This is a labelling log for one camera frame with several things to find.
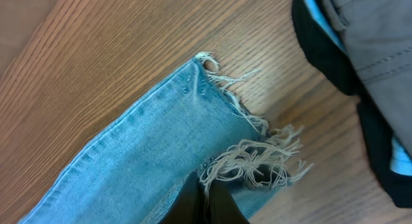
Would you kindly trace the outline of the light blue denim jeans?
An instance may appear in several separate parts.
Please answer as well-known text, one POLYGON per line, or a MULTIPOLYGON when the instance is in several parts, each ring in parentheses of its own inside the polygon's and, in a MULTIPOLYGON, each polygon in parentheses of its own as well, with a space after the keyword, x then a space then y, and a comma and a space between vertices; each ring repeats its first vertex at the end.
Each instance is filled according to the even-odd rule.
POLYGON ((236 79, 209 71, 200 52, 87 143, 23 223, 160 223, 195 172, 209 223, 213 181, 248 220, 310 165, 289 160, 299 130, 270 130, 229 90, 236 79))

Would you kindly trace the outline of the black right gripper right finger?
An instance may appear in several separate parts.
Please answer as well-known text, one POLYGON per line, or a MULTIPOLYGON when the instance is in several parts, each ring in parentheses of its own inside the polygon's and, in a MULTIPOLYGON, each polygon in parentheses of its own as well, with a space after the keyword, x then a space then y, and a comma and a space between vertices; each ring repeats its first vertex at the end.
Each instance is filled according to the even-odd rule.
POLYGON ((209 189, 209 223, 211 224, 249 224, 238 209, 226 185, 213 181, 209 189))

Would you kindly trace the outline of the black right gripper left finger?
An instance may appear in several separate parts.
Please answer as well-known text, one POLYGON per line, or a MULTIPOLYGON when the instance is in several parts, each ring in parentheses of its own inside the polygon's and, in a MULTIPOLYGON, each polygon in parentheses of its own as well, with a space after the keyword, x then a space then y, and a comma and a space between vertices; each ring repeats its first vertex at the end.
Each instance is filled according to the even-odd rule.
POLYGON ((191 173, 160 224, 205 223, 204 194, 197 173, 191 173))

